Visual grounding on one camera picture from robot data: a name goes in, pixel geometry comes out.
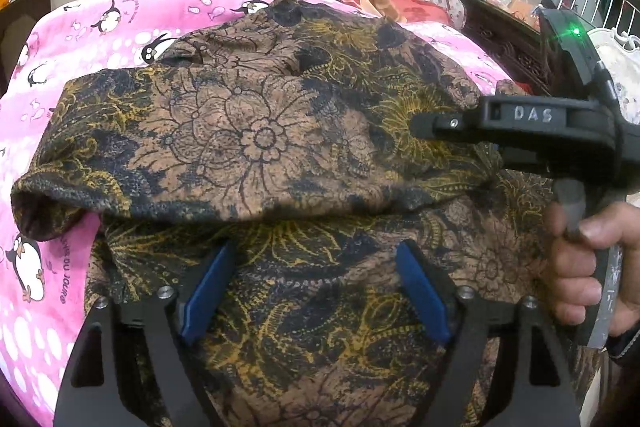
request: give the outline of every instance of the black sleeve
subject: black sleeve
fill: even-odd
[[[622,367],[640,367],[640,322],[619,337],[607,341],[609,357]]]

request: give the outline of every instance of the human hand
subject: human hand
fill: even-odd
[[[619,336],[640,320],[640,208],[614,203],[580,222],[580,243],[562,235],[566,217],[558,203],[549,205],[546,229],[553,236],[544,280],[553,313],[563,324],[581,324],[585,306],[600,302],[602,286],[591,277],[596,268],[594,250],[619,243],[624,251],[622,279],[609,334]]]

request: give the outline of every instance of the dark patterned fabric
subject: dark patterned fabric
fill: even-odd
[[[417,111],[478,96],[393,22],[276,0],[184,36],[148,68],[66,84],[14,186],[16,222],[46,241],[101,213],[88,306],[175,283],[215,240],[237,239],[238,274],[194,353],[229,423],[405,425],[443,350],[400,291],[396,245],[415,239],[487,298],[538,289],[546,180],[500,170],[485,144],[408,131]],[[582,399],[593,357],[568,352]]]

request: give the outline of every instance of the screw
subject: screw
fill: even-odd
[[[162,286],[158,290],[158,297],[161,299],[168,299],[173,294],[174,294],[174,289],[171,288],[171,286]]]
[[[461,299],[468,301],[476,296],[476,290],[471,288],[471,286],[458,286],[458,295]]]
[[[98,297],[95,301],[95,307],[99,310],[105,309],[109,305],[109,299],[107,297]]]
[[[522,299],[522,304],[524,304],[525,308],[534,310],[538,307],[538,300],[533,295],[526,295]]]

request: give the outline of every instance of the pink bedsheet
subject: pink bedsheet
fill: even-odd
[[[237,19],[271,1],[80,0],[48,14],[29,36],[0,100],[0,370],[41,425],[52,425],[60,381],[84,319],[86,266],[99,218],[87,214],[63,237],[36,243],[18,234],[10,191],[27,170],[65,82],[102,68],[146,66],[185,33]],[[355,12],[332,0],[306,1]],[[485,94],[508,78],[453,28],[403,26],[462,65]]]

